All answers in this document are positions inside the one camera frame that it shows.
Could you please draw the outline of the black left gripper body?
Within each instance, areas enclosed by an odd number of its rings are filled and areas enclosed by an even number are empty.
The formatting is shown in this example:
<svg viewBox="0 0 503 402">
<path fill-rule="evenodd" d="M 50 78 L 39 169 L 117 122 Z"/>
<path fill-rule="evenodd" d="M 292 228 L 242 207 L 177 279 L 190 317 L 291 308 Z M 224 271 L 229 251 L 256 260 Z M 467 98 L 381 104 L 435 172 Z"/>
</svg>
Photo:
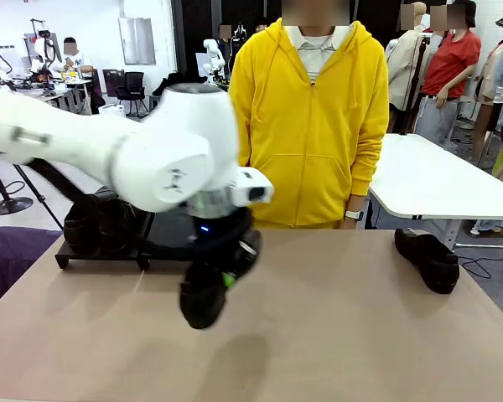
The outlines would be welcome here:
<svg viewBox="0 0 503 402">
<path fill-rule="evenodd" d="M 192 218 L 198 241 L 233 241 L 242 237 L 253 223 L 252 212 L 249 208 L 238 208 L 229 215 L 207 219 Z"/>
</svg>

